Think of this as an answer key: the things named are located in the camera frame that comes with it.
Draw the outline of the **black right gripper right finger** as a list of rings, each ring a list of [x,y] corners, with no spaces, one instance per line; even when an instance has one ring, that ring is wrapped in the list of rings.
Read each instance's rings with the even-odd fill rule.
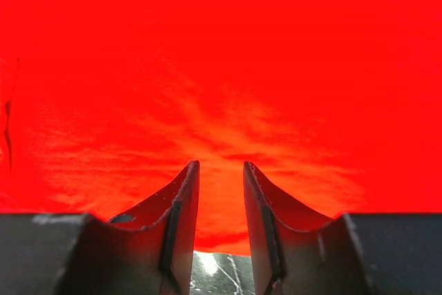
[[[362,249],[344,217],[335,220],[243,168],[244,204],[257,294],[373,294]]]

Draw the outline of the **red t-shirt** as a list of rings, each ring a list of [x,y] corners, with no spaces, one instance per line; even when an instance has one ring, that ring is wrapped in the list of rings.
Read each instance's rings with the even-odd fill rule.
[[[1,210],[131,207],[200,162],[195,246],[247,254],[242,165],[327,216],[441,210],[441,0],[1,0]]]

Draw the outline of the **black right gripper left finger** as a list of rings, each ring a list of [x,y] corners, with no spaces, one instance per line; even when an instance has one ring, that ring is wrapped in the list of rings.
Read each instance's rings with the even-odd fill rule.
[[[87,216],[57,293],[188,294],[199,188],[194,160],[108,222]]]

